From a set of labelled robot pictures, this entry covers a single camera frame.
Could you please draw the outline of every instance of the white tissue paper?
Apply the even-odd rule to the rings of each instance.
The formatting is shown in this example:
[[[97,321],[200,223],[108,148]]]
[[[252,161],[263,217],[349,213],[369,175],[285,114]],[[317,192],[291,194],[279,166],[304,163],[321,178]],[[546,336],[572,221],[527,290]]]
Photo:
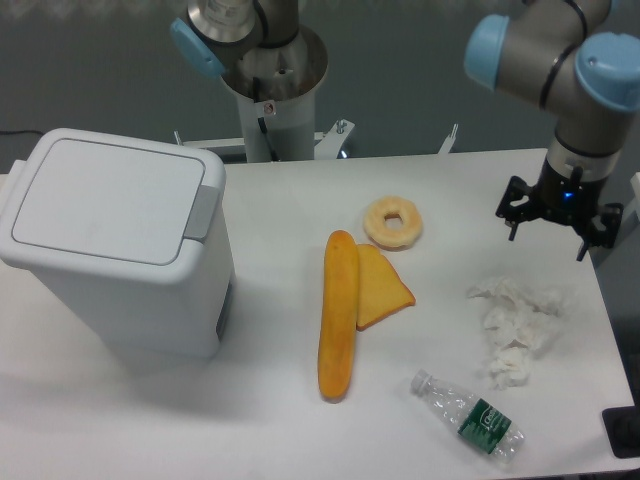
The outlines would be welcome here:
[[[499,389],[524,385],[533,353],[550,344],[566,316],[567,297],[559,289],[532,291],[509,277],[489,278],[471,288],[469,298],[491,299],[483,325],[493,346],[489,375]]]

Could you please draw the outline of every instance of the table surface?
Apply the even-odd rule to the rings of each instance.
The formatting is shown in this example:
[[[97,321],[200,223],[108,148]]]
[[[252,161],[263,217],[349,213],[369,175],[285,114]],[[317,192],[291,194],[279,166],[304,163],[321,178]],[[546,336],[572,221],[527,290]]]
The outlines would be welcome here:
[[[0,476],[37,478],[513,478],[637,468],[610,451],[604,408],[632,403],[580,240],[534,222],[515,242],[494,216],[513,174],[544,150],[229,165],[224,211],[238,277],[222,346],[203,361],[105,345],[29,272],[0,265]],[[416,296],[358,333],[347,397],[316,381],[329,234],[366,242],[380,196],[422,213],[413,248],[388,252]],[[508,275],[573,299],[526,386],[497,391],[483,299]],[[465,446],[409,392],[419,368],[475,391],[527,438],[508,467]]]

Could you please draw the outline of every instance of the toy donut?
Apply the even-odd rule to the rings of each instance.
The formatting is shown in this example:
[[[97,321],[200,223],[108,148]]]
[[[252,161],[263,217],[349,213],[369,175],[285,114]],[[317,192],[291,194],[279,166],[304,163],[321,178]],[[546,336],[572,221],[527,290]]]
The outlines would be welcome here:
[[[387,226],[390,218],[400,218],[398,229]],[[364,217],[364,231],[381,248],[409,247],[422,233],[422,218],[418,209],[402,197],[387,196],[373,202]]]

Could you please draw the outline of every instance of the bread slice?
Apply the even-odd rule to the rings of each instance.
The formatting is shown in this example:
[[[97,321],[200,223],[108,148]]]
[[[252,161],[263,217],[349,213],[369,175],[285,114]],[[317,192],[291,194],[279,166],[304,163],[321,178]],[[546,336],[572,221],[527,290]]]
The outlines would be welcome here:
[[[387,257],[373,245],[358,245],[360,303],[356,327],[362,331],[392,313],[416,304]]]

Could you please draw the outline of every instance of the green bottle label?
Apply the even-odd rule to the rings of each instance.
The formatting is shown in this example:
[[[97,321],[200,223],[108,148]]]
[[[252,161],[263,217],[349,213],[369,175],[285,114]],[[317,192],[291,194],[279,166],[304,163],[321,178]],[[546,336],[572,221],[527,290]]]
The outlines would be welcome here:
[[[491,453],[510,425],[511,420],[480,399],[462,423],[458,434],[485,452]]]

